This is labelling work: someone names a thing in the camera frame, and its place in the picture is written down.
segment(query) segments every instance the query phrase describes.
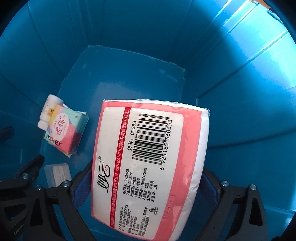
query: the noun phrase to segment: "metal screw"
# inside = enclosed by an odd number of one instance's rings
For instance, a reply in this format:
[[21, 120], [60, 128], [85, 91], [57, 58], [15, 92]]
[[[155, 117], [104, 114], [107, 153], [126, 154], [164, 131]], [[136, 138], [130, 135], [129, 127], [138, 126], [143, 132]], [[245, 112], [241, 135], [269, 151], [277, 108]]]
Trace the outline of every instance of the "metal screw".
[[67, 187], [67, 186], [69, 186], [69, 185], [70, 185], [70, 181], [68, 181], [68, 180], [63, 181], [63, 183], [62, 183], [62, 186], [63, 186], [63, 187]]
[[27, 173], [24, 172], [24, 173], [22, 174], [22, 177], [23, 177], [23, 179], [28, 179], [28, 178], [29, 178], [29, 175], [28, 175]]
[[257, 189], [256, 185], [254, 185], [254, 184], [251, 184], [251, 185], [250, 185], [250, 188], [251, 188], [252, 190], [256, 190], [256, 189]]
[[37, 191], [39, 191], [41, 188], [42, 188], [42, 185], [40, 185], [40, 184], [36, 186]]
[[221, 182], [221, 184], [222, 184], [222, 186], [224, 186], [224, 187], [228, 187], [229, 186], [229, 182], [227, 182], [227, 181], [222, 181]]

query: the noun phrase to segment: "white pill bottle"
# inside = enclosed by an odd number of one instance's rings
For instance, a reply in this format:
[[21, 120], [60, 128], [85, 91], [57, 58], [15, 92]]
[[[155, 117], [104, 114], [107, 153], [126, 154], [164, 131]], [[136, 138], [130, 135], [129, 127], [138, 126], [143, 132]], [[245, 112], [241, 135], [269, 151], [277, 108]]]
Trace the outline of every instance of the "white pill bottle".
[[55, 105], [63, 105], [64, 101], [55, 95], [49, 95], [43, 106], [38, 127], [44, 131], [47, 130], [48, 122], [52, 116]]

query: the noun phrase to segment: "pink and white tissue package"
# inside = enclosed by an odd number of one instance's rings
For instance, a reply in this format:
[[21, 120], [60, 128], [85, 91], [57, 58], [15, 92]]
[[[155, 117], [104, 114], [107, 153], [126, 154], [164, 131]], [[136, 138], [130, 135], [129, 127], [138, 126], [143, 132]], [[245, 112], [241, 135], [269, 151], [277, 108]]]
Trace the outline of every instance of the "pink and white tissue package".
[[139, 239], [177, 240], [199, 186], [208, 132], [207, 109], [104, 101], [93, 157], [92, 216]]

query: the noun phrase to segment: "bottle cap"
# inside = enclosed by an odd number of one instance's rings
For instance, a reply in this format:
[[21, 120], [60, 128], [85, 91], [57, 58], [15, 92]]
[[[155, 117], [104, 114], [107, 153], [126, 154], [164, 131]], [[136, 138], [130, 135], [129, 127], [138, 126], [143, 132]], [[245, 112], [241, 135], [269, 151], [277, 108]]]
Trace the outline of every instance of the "bottle cap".
[[40, 120], [37, 125], [41, 130], [46, 131], [48, 127], [48, 123], [45, 121]]

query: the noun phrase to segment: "bin floor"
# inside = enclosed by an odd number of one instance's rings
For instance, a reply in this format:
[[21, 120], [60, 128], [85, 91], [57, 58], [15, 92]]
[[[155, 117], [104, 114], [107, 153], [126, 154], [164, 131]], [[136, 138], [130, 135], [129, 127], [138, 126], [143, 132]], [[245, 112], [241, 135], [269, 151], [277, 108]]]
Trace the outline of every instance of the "bin floor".
[[[43, 140], [40, 153], [45, 156], [44, 165], [67, 163], [74, 177], [92, 159], [104, 99], [141, 98], [180, 102], [184, 81], [184, 69], [175, 64], [124, 50], [101, 46], [86, 48], [63, 81], [58, 96], [71, 109], [87, 112], [88, 124], [79, 149], [71, 158]], [[44, 168], [38, 182], [48, 186]], [[80, 208], [80, 213], [92, 231], [129, 239], [93, 219], [90, 210], [89, 198]]]

